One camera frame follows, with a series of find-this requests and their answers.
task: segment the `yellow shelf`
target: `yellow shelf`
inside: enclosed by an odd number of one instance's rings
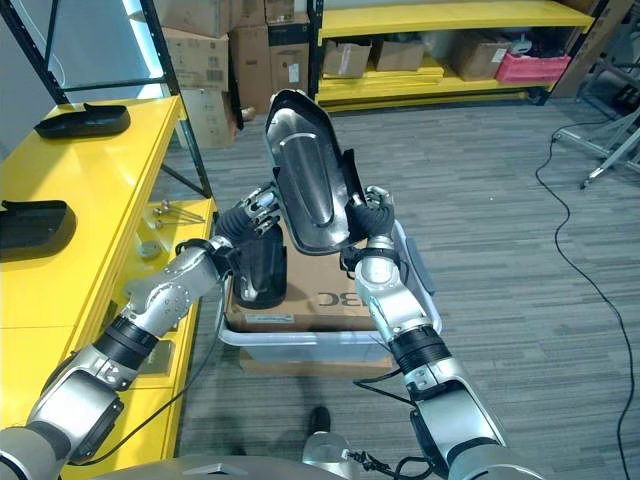
[[[444,68],[434,58],[425,56],[422,59],[422,65],[416,71],[410,70],[392,70],[388,72],[378,72],[373,63],[367,65],[367,70],[362,75],[362,78],[370,79],[384,79],[384,80],[397,80],[400,78],[417,78],[417,77],[441,77],[444,75]],[[330,73],[323,73],[322,78],[326,80],[343,80],[343,81],[358,81],[360,78],[341,77],[339,75],[332,75]]]
[[[504,27],[581,27],[593,19],[548,0],[429,3],[325,10],[318,32],[325,38],[381,33]]]
[[[355,110],[371,110],[375,108],[396,108],[396,107],[415,107],[422,105],[435,105],[443,103],[461,103],[461,102],[495,102],[498,100],[523,100],[527,98],[524,91],[516,92],[492,92],[466,95],[448,95],[443,97],[402,97],[388,98],[379,100],[362,101],[356,103],[332,102],[323,104],[322,107],[329,113],[347,112]]]
[[[0,198],[64,200],[77,224],[57,254],[0,263],[2,427],[22,424],[52,369],[95,336],[182,105],[179,97],[101,103],[127,105],[129,128],[59,140],[31,132],[0,164]]]
[[[206,219],[202,224],[166,225],[157,230],[151,228],[152,206],[145,209],[183,114],[180,98],[101,103],[127,105],[131,125],[125,132],[73,140],[44,139],[32,132],[0,164],[0,198],[64,200],[77,223],[71,241],[57,254],[0,263],[1,428],[23,425],[53,369],[70,351],[97,337],[123,275],[157,271],[173,257],[177,243],[208,238],[211,230],[213,199],[178,202],[202,215]],[[59,106],[49,115],[73,108]],[[164,254],[145,265],[134,255],[136,264],[132,252],[151,239],[162,245]],[[174,344],[169,372],[142,375],[123,394],[125,412],[101,452],[182,388],[197,310],[197,305],[192,306],[178,329],[167,335]],[[67,467],[64,478],[85,479],[171,456],[179,416],[180,402],[176,402],[108,460],[95,467]]]
[[[363,99],[392,99],[393,97],[407,97],[412,95],[443,95],[462,92],[479,92],[488,90],[522,89],[527,87],[548,87],[548,83],[504,84],[496,79],[465,82],[455,73],[445,68],[444,78],[440,83],[425,83],[419,79],[400,77],[402,81],[389,79],[379,82],[369,78],[358,79],[355,84],[344,84],[342,80],[322,79],[316,95],[321,105],[328,102],[345,101],[358,103]]]

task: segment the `white label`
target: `white label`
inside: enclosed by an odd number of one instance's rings
[[[491,63],[500,63],[506,54],[507,54],[506,48],[499,48],[498,50],[496,50],[496,53],[493,55],[493,58],[491,59]]]
[[[247,323],[293,323],[293,315],[247,313],[244,316]]]
[[[300,64],[293,63],[289,65],[289,83],[298,83],[300,81]]]

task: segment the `cardboard box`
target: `cardboard box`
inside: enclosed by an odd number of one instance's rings
[[[309,44],[269,47],[269,53],[273,92],[285,88],[306,92],[309,86]]]
[[[163,28],[181,88],[229,90],[229,37],[206,37]]]
[[[271,100],[271,61],[266,25],[238,27],[231,32],[231,54],[238,79],[240,104],[266,113]]]
[[[309,86],[309,17],[296,13],[293,23],[269,25],[271,86],[304,90]]]
[[[234,27],[232,1],[236,0],[153,0],[153,3],[163,27],[221,37]]]
[[[378,72],[418,70],[422,65],[424,45],[419,42],[379,41],[374,45],[374,63]]]
[[[336,43],[328,40],[322,72],[341,77],[362,77],[367,68],[370,51],[370,42]]]
[[[232,16],[236,27],[264,25],[264,0],[235,0]]]
[[[229,94],[205,89],[182,89],[181,93],[198,147],[225,148],[233,145],[236,127]],[[180,146],[188,148],[182,128],[178,127],[176,131]]]
[[[252,310],[227,299],[227,322],[237,332],[375,330],[355,282],[340,270],[339,254],[307,256],[298,252],[282,226],[287,247],[287,294],[273,308]]]
[[[491,32],[463,30],[454,42],[451,68],[465,81],[494,78],[510,45]]]
[[[600,57],[633,4],[632,0],[610,0],[594,22],[584,43],[553,89],[553,97],[573,97],[585,75]]]
[[[309,17],[298,12],[293,15],[291,23],[269,24],[269,46],[309,43],[310,33]]]
[[[264,0],[267,23],[287,23],[293,20],[294,0]]]
[[[244,349],[240,349],[238,361],[249,374],[296,377],[373,378],[390,372],[394,365],[391,356],[377,362],[260,363]]]

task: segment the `silver robot arm segment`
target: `silver robot arm segment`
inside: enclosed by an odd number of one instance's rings
[[[231,246],[222,237],[202,242],[211,251]],[[100,338],[53,372],[26,426],[0,431],[2,478],[55,480],[65,464],[89,460],[123,410],[116,391],[129,388],[158,337],[219,281],[218,268],[205,248],[191,246],[136,285]]]
[[[375,211],[390,202],[389,195],[377,187],[367,189],[367,196],[374,199],[369,201],[373,208],[354,202],[361,214],[363,209]],[[367,215],[365,223],[373,218],[370,212]],[[416,405],[411,423],[436,473],[455,480],[541,479],[506,448],[497,417],[445,346],[431,316],[404,285],[389,220],[378,216],[377,222],[369,223],[375,235],[369,237],[355,266],[356,292],[369,306],[376,328],[404,374]]]

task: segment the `white plastic bin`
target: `white plastic bin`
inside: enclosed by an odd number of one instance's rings
[[[375,362],[389,355],[377,331],[245,333],[229,330],[225,319],[220,339],[262,363]]]
[[[431,318],[433,328],[440,333],[442,319],[432,295],[433,282],[417,253],[417,247],[405,234],[397,220],[393,230],[394,241],[399,247],[400,258],[410,268],[407,287],[416,296],[424,311]],[[254,360],[262,363],[284,362],[375,362],[389,352],[382,346],[377,331],[366,332],[273,332],[246,333],[229,329],[226,317],[220,326],[220,339],[229,345],[242,347]]]

